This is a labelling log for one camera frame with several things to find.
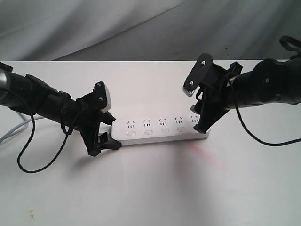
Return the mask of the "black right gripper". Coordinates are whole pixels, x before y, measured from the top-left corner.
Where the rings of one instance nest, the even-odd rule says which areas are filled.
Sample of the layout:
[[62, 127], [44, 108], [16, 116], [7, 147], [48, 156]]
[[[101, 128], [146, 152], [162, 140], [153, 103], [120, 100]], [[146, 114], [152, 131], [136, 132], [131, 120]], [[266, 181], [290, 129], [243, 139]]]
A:
[[209, 69], [210, 85], [199, 86], [196, 94], [197, 103], [190, 110], [199, 115], [198, 123], [193, 127], [201, 134], [207, 131], [221, 117], [229, 112], [229, 108], [222, 103], [222, 90], [227, 86], [227, 78], [239, 75], [243, 67], [238, 62], [230, 64], [229, 69], [224, 69], [213, 63]]

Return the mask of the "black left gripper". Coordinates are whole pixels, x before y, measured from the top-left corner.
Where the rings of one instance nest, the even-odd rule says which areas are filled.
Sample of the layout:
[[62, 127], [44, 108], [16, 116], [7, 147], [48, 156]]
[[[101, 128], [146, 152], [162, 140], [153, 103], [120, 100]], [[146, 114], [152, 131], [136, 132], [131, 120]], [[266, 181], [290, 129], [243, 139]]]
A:
[[90, 156], [97, 156], [101, 150], [118, 150], [122, 144], [113, 139], [109, 132], [100, 136], [100, 123], [112, 125], [116, 118], [109, 112], [101, 112], [97, 103], [98, 96], [88, 93], [82, 98], [73, 100], [67, 93], [62, 93], [61, 129], [67, 136], [74, 130], [80, 132]]

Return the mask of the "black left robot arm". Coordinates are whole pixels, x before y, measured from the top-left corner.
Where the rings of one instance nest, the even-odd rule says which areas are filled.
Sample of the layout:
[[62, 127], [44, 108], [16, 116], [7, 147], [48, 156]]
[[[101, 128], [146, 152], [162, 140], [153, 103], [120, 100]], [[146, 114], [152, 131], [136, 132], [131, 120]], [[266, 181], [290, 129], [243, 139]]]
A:
[[112, 125], [115, 121], [109, 113], [109, 90], [102, 81], [95, 84], [92, 92], [73, 100], [70, 94], [57, 91], [37, 77], [21, 76], [11, 66], [1, 63], [0, 104], [19, 113], [37, 114], [55, 121], [68, 135], [79, 131], [90, 156], [122, 146], [108, 132], [99, 133], [101, 123]]

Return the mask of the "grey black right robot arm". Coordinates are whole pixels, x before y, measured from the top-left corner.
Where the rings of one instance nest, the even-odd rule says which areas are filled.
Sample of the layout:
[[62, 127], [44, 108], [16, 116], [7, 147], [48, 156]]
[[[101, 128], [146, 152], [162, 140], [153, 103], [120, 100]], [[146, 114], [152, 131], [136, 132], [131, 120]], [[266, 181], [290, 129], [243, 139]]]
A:
[[290, 36], [279, 39], [281, 46], [296, 55], [280, 62], [267, 58], [243, 73], [238, 62], [225, 69], [203, 53], [186, 78], [187, 96], [202, 96], [191, 110], [199, 115], [194, 129], [206, 133], [229, 110], [268, 103], [298, 104], [301, 101], [301, 42]]

